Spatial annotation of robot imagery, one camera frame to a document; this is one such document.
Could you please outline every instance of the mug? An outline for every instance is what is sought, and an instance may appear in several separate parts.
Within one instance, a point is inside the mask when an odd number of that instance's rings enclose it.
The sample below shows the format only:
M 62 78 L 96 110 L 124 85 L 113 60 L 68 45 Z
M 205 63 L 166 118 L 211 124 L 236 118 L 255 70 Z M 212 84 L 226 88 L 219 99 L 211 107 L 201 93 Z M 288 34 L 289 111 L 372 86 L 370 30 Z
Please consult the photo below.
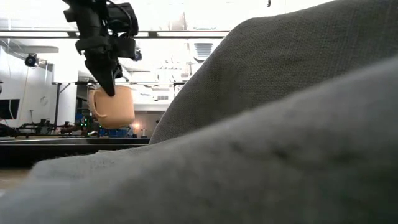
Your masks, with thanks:
M 128 126 L 135 118 L 132 90 L 120 85 L 116 85 L 114 90 L 114 96 L 108 96 L 103 88 L 90 90 L 88 94 L 90 111 L 100 125 L 109 129 Z

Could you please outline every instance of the floor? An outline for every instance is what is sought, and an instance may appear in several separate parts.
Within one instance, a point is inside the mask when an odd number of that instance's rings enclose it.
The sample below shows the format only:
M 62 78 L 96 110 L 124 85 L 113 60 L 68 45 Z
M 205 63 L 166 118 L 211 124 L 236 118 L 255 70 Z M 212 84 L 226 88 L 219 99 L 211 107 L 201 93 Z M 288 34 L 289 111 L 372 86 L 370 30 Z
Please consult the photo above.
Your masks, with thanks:
M 18 186 L 28 173 L 27 169 L 0 169 L 0 197 L 5 190 Z

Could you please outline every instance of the mug handle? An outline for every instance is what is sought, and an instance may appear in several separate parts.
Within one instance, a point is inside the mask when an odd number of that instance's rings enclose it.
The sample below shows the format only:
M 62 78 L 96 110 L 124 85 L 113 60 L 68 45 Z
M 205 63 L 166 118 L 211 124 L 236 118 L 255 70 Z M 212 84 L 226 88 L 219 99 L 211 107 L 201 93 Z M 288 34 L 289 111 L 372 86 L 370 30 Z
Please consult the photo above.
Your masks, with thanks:
M 97 109 L 95 108 L 95 100 L 94 100 L 94 96 L 96 95 L 96 93 L 98 93 L 99 90 L 90 90 L 88 92 L 88 107 L 90 109 L 90 111 L 94 114 L 94 116 L 96 118 L 105 118 L 106 114 L 102 115 L 99 114 Z

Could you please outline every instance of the fabric texture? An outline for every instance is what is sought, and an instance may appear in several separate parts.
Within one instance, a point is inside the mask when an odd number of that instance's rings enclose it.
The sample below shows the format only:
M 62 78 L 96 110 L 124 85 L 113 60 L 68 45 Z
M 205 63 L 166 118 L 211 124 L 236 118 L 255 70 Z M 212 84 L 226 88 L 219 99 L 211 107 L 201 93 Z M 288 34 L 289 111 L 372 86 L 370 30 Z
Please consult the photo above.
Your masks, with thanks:
M 169 106 L 151 144 L 398 51 L 397 1 L 342 0 L 233 29 Z
M 0 223 L 397 223 L 397 9 L 341 0 L 243 22 L 158 144 L 39 162 Z

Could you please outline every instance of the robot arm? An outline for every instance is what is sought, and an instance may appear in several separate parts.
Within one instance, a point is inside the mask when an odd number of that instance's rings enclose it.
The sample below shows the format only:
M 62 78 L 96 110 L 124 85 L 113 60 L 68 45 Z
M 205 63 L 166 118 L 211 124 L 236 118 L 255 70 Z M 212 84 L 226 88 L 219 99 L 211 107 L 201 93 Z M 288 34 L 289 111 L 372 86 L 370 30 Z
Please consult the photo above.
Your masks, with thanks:
M 136 59 L 133 37 L 139 28 L 133 8 L 129 3 L 115 4 L 110 0 L 63 1 L 70 6 L 63 12 L 65 18 L 76 22 L 80 33 L 77 51 L 84 53 L 87 69 L 105 92 L 114 96 L 114 80 L 123 76 L 118 57 Z

